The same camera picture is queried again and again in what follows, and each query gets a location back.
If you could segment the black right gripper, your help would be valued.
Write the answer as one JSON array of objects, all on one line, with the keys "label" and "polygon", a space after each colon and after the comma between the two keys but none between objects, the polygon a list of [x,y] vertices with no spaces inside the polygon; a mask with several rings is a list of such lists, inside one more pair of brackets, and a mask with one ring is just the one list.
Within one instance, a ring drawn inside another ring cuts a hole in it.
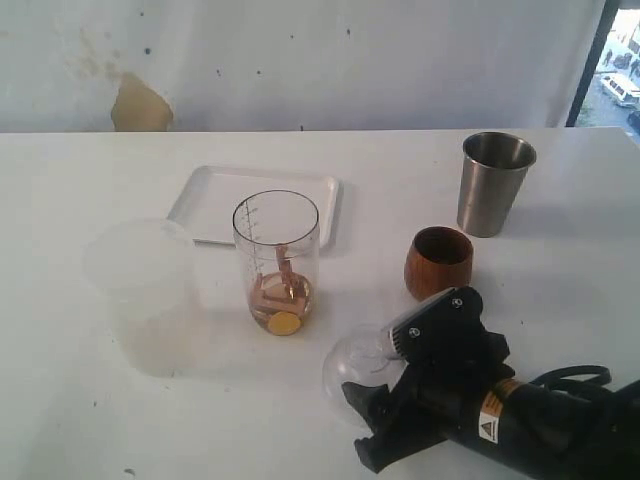
[{"label": "black right gripper", "polygon": [[486,329],[395,329],[391,352],[407,362],[392,389],[344,382],[350,407],[372,433],[356,439],[361,464],[374,473],[452,440],[499,450],[515,439],[514,370],[506,338]]}]

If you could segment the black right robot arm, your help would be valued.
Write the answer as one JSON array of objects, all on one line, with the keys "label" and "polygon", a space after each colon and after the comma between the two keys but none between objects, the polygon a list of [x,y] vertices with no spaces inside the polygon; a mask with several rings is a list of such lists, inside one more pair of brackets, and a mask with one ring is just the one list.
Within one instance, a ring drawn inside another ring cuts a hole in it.
[{"label": "black right robot arm", "polygon": [[526,383],[504,360],[503,336],[447,335],[415,346],[394,387],[345,382],[370,428],[361,463],[387,466],[451,441],[534,479],[639,474],[639,384],[606,389],[600,366],[566,367]]}]

